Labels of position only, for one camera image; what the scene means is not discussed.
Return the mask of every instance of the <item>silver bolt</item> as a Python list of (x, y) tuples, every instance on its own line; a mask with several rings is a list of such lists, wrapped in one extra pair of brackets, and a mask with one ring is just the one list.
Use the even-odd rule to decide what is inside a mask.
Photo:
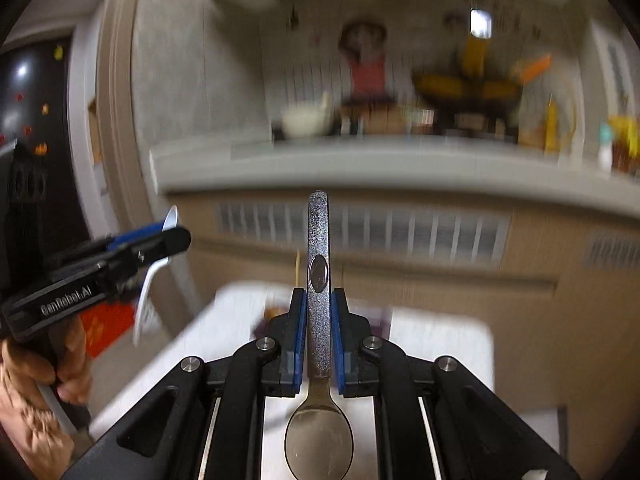
[(456, 361), (453, 357), (444, 356), (438, 359), (438, 368), (443, 372), (452, 372), (456, 368), (458, 368), (458, 361)]
[(369, 350), (378, 350), (382, 348), (382, 338), (370, 335), (363, 339), (362, 344)]
[(267, 350), (271, 350), (274, 346), (276, 346), (276, 342), (270, 337), (261, 337), (258, 341), (255, 342), (255, 345), (258, 347), (258, 350), (262, 350), (266, 352)]
[(185, 372), (194, 372), (200, 368), (200, 359), (197, 357), (185, 357), (180, 361), (180, 368)]

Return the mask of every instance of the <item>bottle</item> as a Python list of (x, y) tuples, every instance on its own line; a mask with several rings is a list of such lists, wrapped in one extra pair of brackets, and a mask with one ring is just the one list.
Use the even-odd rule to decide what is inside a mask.
[(613, 165), (613, 129), (607, 123), (600, 123), (600, 147), (598, 148), (598, 167), (611, 173)]

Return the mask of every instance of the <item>kitchen counter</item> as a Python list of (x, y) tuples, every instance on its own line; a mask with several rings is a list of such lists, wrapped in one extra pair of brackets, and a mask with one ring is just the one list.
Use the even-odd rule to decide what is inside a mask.
[(368, 187), (492, 194), (640, 218), (640, 186), (595, 165), (457, 139), (313, 139), (234, 143), (191, 137), (150, 153), (159, 192)]

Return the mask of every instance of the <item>ventilation grille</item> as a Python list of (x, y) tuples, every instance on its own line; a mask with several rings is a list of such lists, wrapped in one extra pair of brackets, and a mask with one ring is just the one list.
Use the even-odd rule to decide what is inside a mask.
[(637, 269), (640, 267), (640, 240), (598, 235), (591, 243), (587, 266), (599, 269)]
[[(306, 204), (222, 203), (224, 233), (261, 242), (306, 246)], [(378, 251), (442, 263), (497, 264), (509, 218), (435, 209), (332, 205), (332, 251)]]

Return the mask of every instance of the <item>yellow sticker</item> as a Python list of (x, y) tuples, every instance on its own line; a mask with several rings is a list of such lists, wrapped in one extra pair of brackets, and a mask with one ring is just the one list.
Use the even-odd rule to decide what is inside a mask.
[(43, 155), (47, 155), (48, 151), (49, 151), (49, 147), (47, 146), (47, 143), (43, 142), (42, 144), (38, 144), (36, 146), (35, 154), (39, 156), (43, 156)]

